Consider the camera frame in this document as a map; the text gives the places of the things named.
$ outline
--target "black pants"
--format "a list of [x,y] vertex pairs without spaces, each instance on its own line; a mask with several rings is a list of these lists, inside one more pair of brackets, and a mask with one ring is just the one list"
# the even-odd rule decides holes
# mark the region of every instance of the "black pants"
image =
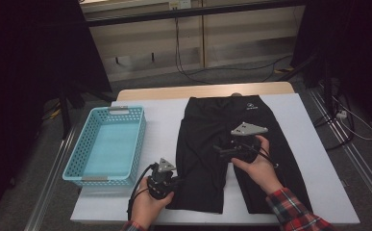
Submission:
[[[257,95],[189,99],[176,153],[177,171],[184,182],[168,209],[222,213],[228,163],[220,160],[213,146],[230,146],[231,130],[242,122],[268,128],[262,135],[270,142],[272,159],[280,165],[280,181],[311,209],[301,172],[278,121]],[[272,214],[261,188],[246,172],[238,167],[234,170],[249,213]]]

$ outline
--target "white table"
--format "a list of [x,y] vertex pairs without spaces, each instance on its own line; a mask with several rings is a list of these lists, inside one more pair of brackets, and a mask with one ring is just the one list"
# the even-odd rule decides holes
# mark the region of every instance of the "white table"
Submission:
[[[333,224],[359,223],[354,208],[318,138],[298,94],[269,94],[260,98],[273,111],[302,172],[313,211]],[[180,121],[187,98],[119,101],[113,105],[142,105],[146,133],[138,175],[160,157],[175,163]],[[231,164],[224,188],[222,215],[163,210],[156,224],[263,225],[277,224],[274,215],[250,215]],[[84,223],[123,222],[128,192],[83,187],[71,220]]]

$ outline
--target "person's hand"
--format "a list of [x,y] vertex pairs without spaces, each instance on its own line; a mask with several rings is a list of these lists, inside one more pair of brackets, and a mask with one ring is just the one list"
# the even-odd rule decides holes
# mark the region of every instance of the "person's hand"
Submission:
[[[262,136],[256,137],[260,140],[260,152],[267,155],[266,153],[269,153],[269,141]],[[281,182],[276,176],[272,164],[261,155],[258,155],[257,159],[255,159],[251,164],[243,162],[237,158],[231,159],[231,162],[235,166],[246,171],[249,176],[266,192],[266,194],[274,193],[283,188]]]
[[140,186],[136,192],[136,197],[132,208],[131,221],[136,222],[142,228],[148,229],[153,221],[159,216],[160,211],[173,199],[174,192],[168,194],[164,199],[153,198],[147,189],[147,177],[141,179]]

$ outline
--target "red plaid sleeve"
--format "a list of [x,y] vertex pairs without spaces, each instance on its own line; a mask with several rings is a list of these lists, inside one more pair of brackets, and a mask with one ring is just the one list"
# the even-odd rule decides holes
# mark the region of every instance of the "red plaid sleeve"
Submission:
[[146,230],[142,228],[138,223],[129,220],[125,223],[125,225],[123,225],[121,231],[146,231]]
[[287,188],[273,192],[266,201],[284,230],[335,230],[326,220],[311,213]]

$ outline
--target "black horizontal bar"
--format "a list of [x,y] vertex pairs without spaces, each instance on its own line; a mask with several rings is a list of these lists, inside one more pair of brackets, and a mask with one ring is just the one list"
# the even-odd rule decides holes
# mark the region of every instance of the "black horizontal bar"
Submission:
[[274,1],[263,1],[255,3],[227,5],[227,6],[216,6],[216,7],[203,7],[203,8],[192,8],[183,9],[177,11],[165,11],[156,13],[142,13],[127,16],[113,16],[103,18],[93,18],[84,22],[88,27],[107,26],[114,24],[124,24],[131,22],[140,21],[152,21],[162,20],[176,17],[190,17],[199,15],[209,15],[218,13],[236,13],[236,12],[247,12],[265,9],[285,8],[306,5],[308,0],[274,0]]

